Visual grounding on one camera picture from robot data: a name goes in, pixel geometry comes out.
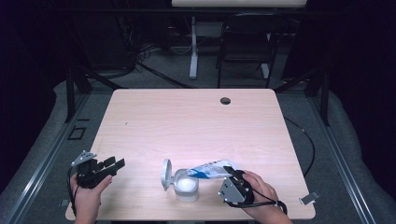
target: lid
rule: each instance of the lid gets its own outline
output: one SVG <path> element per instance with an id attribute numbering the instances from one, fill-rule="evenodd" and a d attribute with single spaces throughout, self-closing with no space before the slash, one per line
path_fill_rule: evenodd
<path id="1" fill-rule="evenodd" d="M 167 191 L 172 184 L 172 162 L 169 159 L 163 161 L 163 171 L 161 172 L 161 182 L 163 189 Z"/>

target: human hand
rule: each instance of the human hand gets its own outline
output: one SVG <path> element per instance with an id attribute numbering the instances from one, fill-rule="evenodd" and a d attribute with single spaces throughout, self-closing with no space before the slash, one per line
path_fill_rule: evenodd
<path id="1" fill-rule="evenodd" d="M 257 190 L 260 194 L 275 201 L 279 200 L 275 189 L 271 185 L 265 183 L 259 175 L 256 175 L 250 171 L 245 171 L 242 177 L 244 177 L 244 179 L 251 185 L 251 187 Z M 254 203 L 270 202 L 270 200 L 262 197 L 259 193 L 253 191 Z M 243 210 L 262 224 L 291 223 L 288 216 L 286 216 L 280 209 L 280 207 L 277 206 L 263 205 L 257 207 L 243 208 Z"/>
<path id="2" fill-rule="evenodd" d="M 84 189 L 78 186 L 77 174 L 72 175 L 70 185 L 75 198 L 75 223 L 94 223 L 99 213 L 101 194 L 110 185 L 112 178 L 112 175 L 108 175 L 94 189 Z"/>

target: metal bracket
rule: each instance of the metal bracket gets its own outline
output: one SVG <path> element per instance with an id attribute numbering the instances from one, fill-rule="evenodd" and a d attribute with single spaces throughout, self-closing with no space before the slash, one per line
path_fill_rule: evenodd
<path id="1" fill-rule="evenodd" d="M 221 189 L 219 190 L 219 196 L 226 203 L 243 203 L 246 198 L 228 177 L 224 177 Z"/>
<path id="2" fill-rule="evenodd" d="M 72 161 L 72 166 L 77 166 L 79 164 L 82 164 L 84 161 L 88 161 L 96 156 L 97 155 L 94 153 L 83 150 L 81 154 L 79 154 L 79 156 L 74 161 Z"/>
<path id="3" fill-rule="evenodd" d="M 309 204 L 309 203 L 314 203 L 315 199 L 317 199 L 318 197 L 320 197 L 320 195 L 318 194 L 317 191 L 314 191 L 308 195 L 306 195 L 303 198 L 300 198 L 300 203 L 303 203 L 305 205 Z"/>

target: wrist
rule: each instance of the wrist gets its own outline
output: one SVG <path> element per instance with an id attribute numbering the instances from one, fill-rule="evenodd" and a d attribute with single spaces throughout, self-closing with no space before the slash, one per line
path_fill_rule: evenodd
<path id="1" fill-rule="evenodd" d="M 75 224 L 92 224 L 95 222 L 94 218 L 78 216 L 76 217 Z"/>
<path id="2" fill-rule="evenodd" d="M 276 210 L 271 214 L 263 216 L 257 220 L 261 224 L 290 224 L 289 217 L 280 210 Z"/>

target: black cable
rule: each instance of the black cable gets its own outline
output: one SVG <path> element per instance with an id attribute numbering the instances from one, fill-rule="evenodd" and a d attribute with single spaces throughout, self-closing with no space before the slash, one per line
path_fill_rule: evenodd
<path id="1" fill-rule="evenodd" d="M 172 79 L 172 78 L 170 78 L 170 77 L 168 77 L 168 76 L 166 76 L 166 75 L 164 75 L 164 74 L 162 74 L 162 73 L 160 73 L 160 72 L 158 72 L 158 71 L 156 71 L 156 70 L 154 70 L 154 69 L 152 69 L 150 67 L 147 67 L 146 65 L 142 64 L 141 62 L 136 62 L 136 63 L 139 64 L 144 69 L 146 69 L 149 72 L 151 72 L 152 74 L 154 74 L 155 76 L 162 78 L 163 80 L 169 82 L 170 84 L 172 84 L 174 86 L 177 86 L 179 88 L 180 87 L 181 88 L 185 88 L 185 89 L 197 89 L 196 87 L 193 87 L 193 86 L 184 84 L 182 82 L 176 81 L 176 80 L 174 80 L 174 79 Z"/>
<path id="2" fill-rule="evenodd" d="M 125 77 L 126 75 L 132 73 L 133 71 L 134 71 L 134 68 L 130 68 L 130 69 L 127 69 L 127 70 L 125 70 L 123 72 L 120 72 L 120 73 L 117 73 L 117 74 L 101 75 L 101 77 L 105 77 L 107 79 L 112 79 L 112 78 L 117 78 L 117 77 Z"/>
<path id="3" fill-rule="evenodd" d="M 70 198 L 70 203 L 72 204 L 73 213 L 76 216 L 77 215 L 76 207 L 75 207 L 76 193 L 75 193 L 75 196 L 73 196 L 73 191 L 72 191 L 72 187 L 70 184 L 70 177 L 71 177 L 72 169 L 73 169 L 73 167 L 70 166 L 69 170 L 67 171 L 67 190 L 69 192 L 69 198 Z"/>
<path id="4" fill-rule="evenodd" d="M 146 46 L 142 47 L 142 49 L 140 50 L 140 53 L 151 50 L 151 49 L 153 49 L 154 46 L 155 46 L 154 44 L 147 44 Z"/>
<path id="5" fill-rule="evenodd" d="M 79 188 L 79 185 L 76 187 L 75 194 L 74 194 L 74 197 L 73 197 L 73 202 L 76 201 L 76 195 L 77 195 L 78 188 Z"/>
<path id="6" fill-rule="evenodd" d="M 300 127 L 300 125 L 298 125 L 297 123 L 295 123 L 294 121 L 292 121 L 291 119 L 288 119 L 286 117 L 283 117 L 285 120 L 287 120 L 288 122 L 294 124 L 297 128 L 299 128 L 304 134 L 305 136 L 308 138 L 309 142 L 311 142 L 311 146 L 312 146 L 312 159 L 311 162 L 309 163 L 308 168 L 306 169 L 306 171 L 304 172 L 304 176 L 306 176 L 308 174 L 308 172 L 311 170 L 312 165 L 314 164 L 314 160 L 315 160 L 315 156 L 316 156 L 316 149 L 315 149 L 315 144 L 314 141 L 312 141 L 312 138 L 309 136 L 309 134 L 305 131 L 304 128 Z"/>
<path id="7" fill-rule="evenodd" d="M 258 192 L 257 190 L 253 190 L 254 192 L 258 193 L 260 196 L 262 196 L 263 198 L 266 198 L 267 200 L 269 200 L 270 202 L 265 202 L 265 203 L 250 203 L 250 204 L 233 204 L 233 203 L 229 203 L 229 205 L 231 207 L 236 207 L 236 208 L 249 208 L 249 207 L 258 207 L 258 206 L 264 206 L 264 205 L 273 205 L 273 206 L 279 206 L 283 213 L 285 215 L 288 214 L 288 207 L 281 201 L 276 201 L 273 199 L 268 198 L 267 196 L 261 194 L 260 192 Z"/>

